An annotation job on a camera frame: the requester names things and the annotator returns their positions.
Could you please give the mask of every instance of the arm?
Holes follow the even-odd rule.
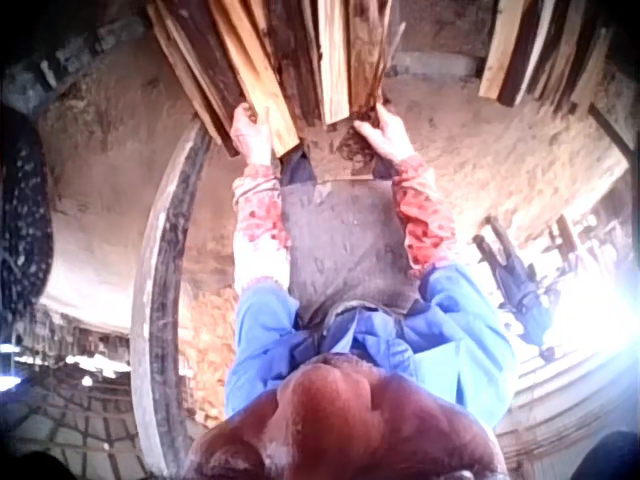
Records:
[[[455,222],[436,189],[433,169],[416,155],[399,117],[381,105],[378,116],[379,130],[362,122],[355,127],[396,166],[396,210],[405,225],[411,267],[421,277],[420,296],[428,304],[405,322],[406,340],[430,367],[425,383],[438,380],[435,362],[436,375],[455,386],[451,400],[493,425],[513,395],[513,348],[496,310],[456,263]]]
[[[290,240],[282,223],[280,183],[271,168],[271,136],[263,121],[253,123],[248,105],[234,112],[231,137],[247,160],[233,183],[238,222],[233,234],[234,287],[238,294],[260,279],[289,288]]]
[[[393,179],[396,212],[405,225],[405,248],[414,272],[457,257],[455,222],[435,185],[435,172],[418,155],[396,163]]]
[[[511,403],[517,379],[517,360],[498,312],[466,268],[455,263],[428,271],[420,296],[429,310],[406,322],[414,343],[428,338],[426,332],[449,342],[455,358],[440,371],[457,377],[455,402],[494,426]]]
[[[298,303],[289,296],[289,236],[282,222],[280,183],[271,168],[266,124],[249,120],[245,105],[234,113],[231,135],[245,156],[244,175],[233,184],[238,222],[233,235],[236,358],[225,384],[231,415],[289,373]]]
[[[271,165],[248,165],[233,183],[238,215],[233,234],[234,288],[241,294],[261,279],[289,288],[290,240],[282,223],[280,183]]]

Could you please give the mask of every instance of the hand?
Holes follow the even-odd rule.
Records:
[[[402,119],[389,112],[380,103],[376,105],[380,129],[374,128],[367,122],[356,120],[354,128],[367,139],[373,149],[382,157],[393,163],[401,162],[416,154],[411,140],[404,128]]]
[[[231,140],[247,161],[247,165],[271,165],[271,132],[267,118],[269,112],[251,119],[252,111],[248,103],[241,103],[233,112]]]

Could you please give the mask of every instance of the red sleeve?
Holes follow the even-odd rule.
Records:
[[[393,179],[396,212],[405,225],[405,248],[418,275],[439,262],[457,257],[456,228],[451,209],[436,189],[435,171],[419,156],[396,164]]]

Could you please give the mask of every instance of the pink sleeve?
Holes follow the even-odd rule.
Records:
[[[405,248],[411,267],[421,275],[431,266],[457,257],[455,222],[436,189],[435,171],[421,157],[410,157],[396,168],[396,212],[405,225]]]
[[[249,165],[233,183],[238,223],[233,236],[234,288],[260,279],[289,288],[290,239],[282,222],[280,182],[270,166]]]

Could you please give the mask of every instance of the man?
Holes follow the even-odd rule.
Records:
[[[230,417],[193,445],[188,476],[507,478],[490,427],[512,397],[512,347],[456,261],[454,222],[433,169],[416,155],[402,120],[377,108],[380,129],[355,128],[393,162],[394,202],[424,303],[403,322],[363,306],[340,312],[323,333],[296,329],[269,129],[241,105],[231,131],[247,168],[233,186],[240,298]],[[313,180],[303,155],[283,173],[300,176]]]
[[[504,301],[522,327],[524,333],[520,338],[529,345],[538,348],[544,346],[544,334],[551,327],[551,310],[542,301],[538,292],[538,282],[533,265],[525,266],[518,256],[515,246],[509,240],[507,232],[495,217],[488,217],[487,222],[500,242],[506,262],[502,263],[486,239],[475,235],[480,255],[489,264],[496,285],[502,293]]]

